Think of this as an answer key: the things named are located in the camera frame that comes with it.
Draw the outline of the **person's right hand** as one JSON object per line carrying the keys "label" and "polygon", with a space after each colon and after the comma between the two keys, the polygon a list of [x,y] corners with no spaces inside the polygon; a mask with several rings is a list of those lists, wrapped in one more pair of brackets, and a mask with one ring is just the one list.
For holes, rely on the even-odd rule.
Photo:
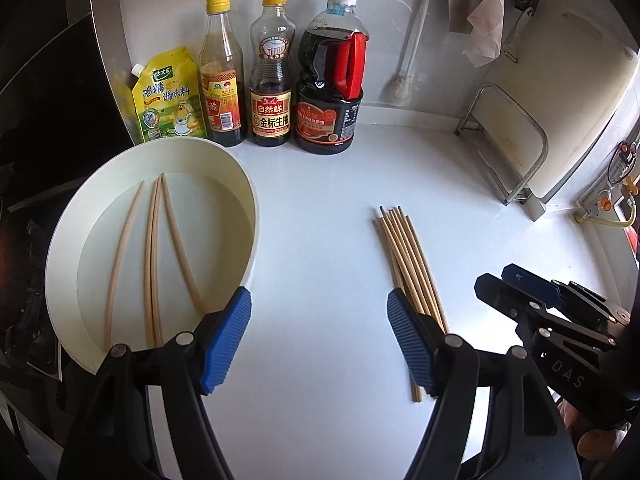
{"label": "person's right hand", "polygon": [[607,462],[623,442],[627,429],[592,429],[591,422],[567,400],[558,405],[564,425],[575,443],[577,454],[588,462]]}

